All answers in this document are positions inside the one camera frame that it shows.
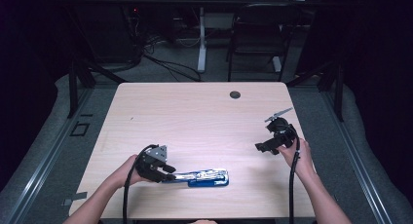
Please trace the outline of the person's right hand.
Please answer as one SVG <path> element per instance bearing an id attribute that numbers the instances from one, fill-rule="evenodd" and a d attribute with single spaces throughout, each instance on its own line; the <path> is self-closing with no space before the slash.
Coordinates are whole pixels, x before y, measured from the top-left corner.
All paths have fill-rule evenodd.
<path id="1" fill-rule="evenodd" d="M 278 147 L 277 150 L 283 155 L 286 163 L 290 167 L 292 167 L 295 153 L 299 153 L 295 173 L 302 182 L 307 181 L 312 175 L 315 174 L 310 146 L 305 139 L 295 139 L 289 148 L 282 145 Z"/>

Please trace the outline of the person's left hand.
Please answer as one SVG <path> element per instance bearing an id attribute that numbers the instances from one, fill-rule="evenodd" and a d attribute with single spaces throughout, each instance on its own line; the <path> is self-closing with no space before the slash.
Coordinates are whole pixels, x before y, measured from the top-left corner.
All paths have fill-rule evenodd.
<path id="1" fill-rule="evenodd" d="M 124 187 L 127 180 L 130 185 L 146 181 L 146 178 L 141 177 L 134 168 L 136 158 L 136 155 L 131 155 L 110 175 L 110 180 L 116 188 Z"/>

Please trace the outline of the grey tape strip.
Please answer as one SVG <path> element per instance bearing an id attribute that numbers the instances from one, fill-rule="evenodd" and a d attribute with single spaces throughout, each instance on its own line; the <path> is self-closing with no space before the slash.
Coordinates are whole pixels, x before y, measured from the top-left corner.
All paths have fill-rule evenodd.
<path id="1" fill-rule="evenodd" d="M 83 200 L 87 197 L 87 192 L 81 192 L 74 194 L 71 198 L 66 198 L 62 201 L 62 206 L 71 206 L 74 201 Z"/>

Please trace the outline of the white desk leg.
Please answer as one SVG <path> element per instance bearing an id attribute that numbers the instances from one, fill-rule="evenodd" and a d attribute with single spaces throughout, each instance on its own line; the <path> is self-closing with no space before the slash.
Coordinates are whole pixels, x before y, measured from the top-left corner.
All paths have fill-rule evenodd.
<path id="1" fill-rule="evenodd" d="M 200 49 L 199 49 L 197 70 L 200 73 L 204 73 L 206 71 L 207 46 L 206 46 L 205 11 L 203 7 L 200 8 L 199 20 L 200 20 Z"/>

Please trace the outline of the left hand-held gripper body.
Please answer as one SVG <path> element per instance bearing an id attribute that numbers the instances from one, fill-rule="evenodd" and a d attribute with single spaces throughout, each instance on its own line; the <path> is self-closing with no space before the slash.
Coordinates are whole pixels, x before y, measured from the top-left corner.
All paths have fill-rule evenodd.
<path id="1" fill-rule="evenodd" d="M 167 164 L 167 146 L 151 144 L 145 147 L 137 156 L 135 169 L 137 173 L 150 181 L 159 182 L 165 173 L 159 171 Z"/>

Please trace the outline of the aluminium floor rail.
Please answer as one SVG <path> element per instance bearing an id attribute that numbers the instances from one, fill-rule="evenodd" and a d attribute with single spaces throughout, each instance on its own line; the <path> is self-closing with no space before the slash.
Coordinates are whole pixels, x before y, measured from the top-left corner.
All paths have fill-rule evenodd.
<path id="1" fill-rule="evenodd" d="M 346 152 L 349 157 L 349 161 L 352 165 L 353 171 L 357 177 L 358 183 L 361 187 L 361 190 L 366 198 L 370 209 L 376 219 L 378 224 L 394 224 L 387 209 L 384 206 L 384 203 L 378 193 L 378 190 L 373 183 L 370 175 L 368 174 L 366 167 L 361 159 L 361 156 L 354 144 L 353 139 L 346 127 L 344 122 L 341 122 L 337 117 L 334 108 L 333 108 L 333 99 L 328 93 L 320 93 L 326 108 L 331 115 L 334 125 L 340 132 L 341 137 L 343 138 Z"/>
<path id="2" fill-rule="evenodd" d="M 69 93 L 59 92 L 51 114 L 23 157 L 12 178 L 0 192 L 0 224 L 19 224 L 44 187 L 61 154 L 63 144 L 94 90 L 81 91 L 78 107 L 71 118 Z"/>

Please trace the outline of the black chair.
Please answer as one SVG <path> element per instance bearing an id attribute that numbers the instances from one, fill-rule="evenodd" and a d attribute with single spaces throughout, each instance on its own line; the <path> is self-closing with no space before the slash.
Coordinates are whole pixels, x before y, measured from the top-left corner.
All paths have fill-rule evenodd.
<path id="1" fill-rule="evenodd" d="M 279 57 L 282 79 L 292 35 L 302 17 L 302 11 L 292 4 L 248 4 L 233 15 L 231 37 L 226 61 L 227 80 L 235 73 L 233 56 L 266 56 L 268 62 Z"/>

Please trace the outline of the dark computer tower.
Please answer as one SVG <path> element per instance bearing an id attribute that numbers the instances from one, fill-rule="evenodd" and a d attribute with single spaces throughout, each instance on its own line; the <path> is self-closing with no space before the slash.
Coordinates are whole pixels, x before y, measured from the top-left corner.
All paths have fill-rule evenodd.
<path id="1" fill-rule="evenodd" d="M 140 48 L 131 33 L 131 18 L 125 7 L 95 8 L 96 51 L 105 62 L 138 63 Z"/>

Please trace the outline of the black metal stand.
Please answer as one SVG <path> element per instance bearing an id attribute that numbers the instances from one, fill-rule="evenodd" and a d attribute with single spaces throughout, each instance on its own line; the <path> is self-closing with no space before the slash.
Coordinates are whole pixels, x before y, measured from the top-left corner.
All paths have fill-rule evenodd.
<path id="1" fill-rule="evenodd" d="M 320 92 L 327 92 L 334 87 L 333 111 L 340 122 L 343 122 L 342 104 L 344 90 L 344 68 L 341 63 L 328 61 L 325 64 L 312 69 L 303 75 L 294 78 L 286 83 L 288 87 L 295 87 L 311 77 L 320 74 L 318 89 Z"/>
<path id="2" fill-rule="evenodd" d="M 68 73 L 70 100 L 69 113 L 67 116 L 68 119 L 74 116 L 79 107 L 78 82 L 81 82 L 81 84 L 87 89 L 93 89 L 96 85 L 96 80 L 92 75 L 93 71 L 103 75 L 109 80 L 116 82 L 117 84 L 126 82 L 125 79 L 115 75 L 95 62 L 91 62 L 85 58 L 75 58 L 69 67 Z"/>

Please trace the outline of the black tape square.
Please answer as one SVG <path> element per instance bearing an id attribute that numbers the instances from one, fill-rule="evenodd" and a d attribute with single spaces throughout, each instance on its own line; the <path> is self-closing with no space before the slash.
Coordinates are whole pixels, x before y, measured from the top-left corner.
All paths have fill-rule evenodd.
<path id="1" fill-rule="evenodd" d="M 77 122 L 75 126 L 73 127 L 70 133 L 70 136 L 85 136 L 86 133 L 88 132 L 89 127 L 90 127 L 89 123 Z"/>

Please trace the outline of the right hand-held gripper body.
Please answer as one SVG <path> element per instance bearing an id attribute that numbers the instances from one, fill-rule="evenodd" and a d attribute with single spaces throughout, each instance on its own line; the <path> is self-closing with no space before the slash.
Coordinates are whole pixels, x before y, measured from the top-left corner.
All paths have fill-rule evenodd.
<path id="1" fill-rule="evenodd" d="M 289 148 L 297 137 L 294 126 L 282 117 L 283 114 L 290 110 L 291 107 L 277 112 L 265 120 L 265 123 L 268 123 L 266 126 L 267 130 L 273 133 L 273 138 L 271 139 L 273 148 L 278 148 L 282 145 Z"/>

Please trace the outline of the blue stapler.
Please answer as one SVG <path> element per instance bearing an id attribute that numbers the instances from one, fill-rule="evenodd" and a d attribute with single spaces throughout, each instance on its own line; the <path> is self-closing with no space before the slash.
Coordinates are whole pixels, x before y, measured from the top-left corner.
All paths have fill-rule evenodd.
<path id="1" fill-rule="evenodd" d="M 220 187 L 229 184 L 229 173 L 225 168 L 174 173 L 163 183 L 186 183 L 188 187 Z"/>

